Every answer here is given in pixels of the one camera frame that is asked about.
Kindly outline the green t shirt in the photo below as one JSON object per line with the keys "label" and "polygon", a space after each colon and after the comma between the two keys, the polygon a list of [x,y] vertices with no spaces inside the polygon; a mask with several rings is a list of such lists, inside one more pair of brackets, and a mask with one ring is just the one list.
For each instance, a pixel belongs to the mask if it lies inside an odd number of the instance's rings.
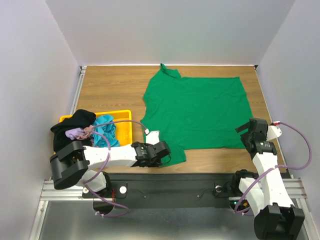
{"label": "green t shirt", "polygon": [[163,63],[143,95],[150,131],[159,131],[170,156],[163,166],[187,160],[186,150],[244,149],[236,128],[253,116],[246,91],[236,77],[186,77]]}

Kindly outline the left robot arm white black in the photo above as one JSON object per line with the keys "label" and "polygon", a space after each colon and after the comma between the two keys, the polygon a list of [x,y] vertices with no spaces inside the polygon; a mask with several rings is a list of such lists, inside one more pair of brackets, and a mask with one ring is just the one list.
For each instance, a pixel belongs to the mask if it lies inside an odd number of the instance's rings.
{"label": "left robot arm white black", "polygon": [[134,142],[111,148],[85,146],[81,141],[74,141],[50,158],[53,186],[56,190],[84,187],[106,197],[111,193],[111,183],[103,173],[106,167],[159,167],[162,158],[170,154],[165,141]]}

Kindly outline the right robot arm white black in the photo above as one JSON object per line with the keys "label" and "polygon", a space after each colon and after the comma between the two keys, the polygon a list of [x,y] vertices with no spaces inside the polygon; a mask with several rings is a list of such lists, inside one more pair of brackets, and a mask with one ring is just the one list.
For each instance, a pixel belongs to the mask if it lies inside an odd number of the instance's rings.
{"label": "right robot arm white black", "polygon": [[296,240],[305,220],[302,209],[295,207],[283,182],[278,164],[278,153],[272,142],[281,136],[279,122],[268,124],[260,118],[250,118],[236,128],[240,140],[250,154],[258,176],[238,171],[230,182],[231,192],[242,195],[234,207],[239,210],[247,201],[254,216],[253,228],[259,240]]}

